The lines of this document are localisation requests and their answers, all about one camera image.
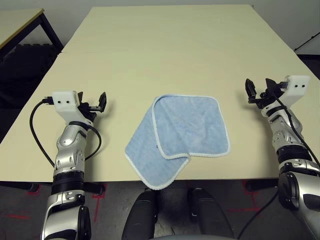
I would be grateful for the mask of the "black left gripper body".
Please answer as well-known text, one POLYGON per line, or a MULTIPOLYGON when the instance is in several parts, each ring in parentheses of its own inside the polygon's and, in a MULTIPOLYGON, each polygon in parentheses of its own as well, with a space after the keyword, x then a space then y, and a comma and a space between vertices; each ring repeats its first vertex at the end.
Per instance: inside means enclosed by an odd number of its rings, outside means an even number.
POLYGON ((97 117, 96 112, 100 111, 100 107, 90 106, 88 102, 82 102, 79 105, 79 111, 87 120, 94 122, 97 117))

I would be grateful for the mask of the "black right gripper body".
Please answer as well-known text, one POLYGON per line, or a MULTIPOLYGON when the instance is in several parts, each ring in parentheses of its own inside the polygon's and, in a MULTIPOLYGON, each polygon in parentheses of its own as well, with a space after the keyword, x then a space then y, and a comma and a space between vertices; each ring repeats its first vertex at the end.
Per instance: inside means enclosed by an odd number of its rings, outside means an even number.
POLYGON ((275 92, 262 92, 259 96, 260 98, 256 98, 257 93, 253 91, 248 92, 248 103, 256 104, 259 109, 263 109, 266 106, 272 104, 276 101, 276 97, 281 97, 284 94, 283 91, 275 91, 275 92))

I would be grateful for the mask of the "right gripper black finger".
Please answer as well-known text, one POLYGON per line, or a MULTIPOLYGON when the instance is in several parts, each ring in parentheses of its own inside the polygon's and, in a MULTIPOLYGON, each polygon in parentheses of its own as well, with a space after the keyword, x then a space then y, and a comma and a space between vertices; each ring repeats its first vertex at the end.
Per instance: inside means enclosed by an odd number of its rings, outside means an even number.
POLYGON ((256 88, 254 83, 250 79, 246 79, 245 81, 245 91, 248 95, 248 102, 255 103, 256 102, 256 88))
POLYGON ((266 90, 265 90, 265 92, 267 94, 275 94, 276 91, 277 91, 278 84, 274 80, 272 80, 270 78, 266 78, 265 82, 266 82, 266 90))

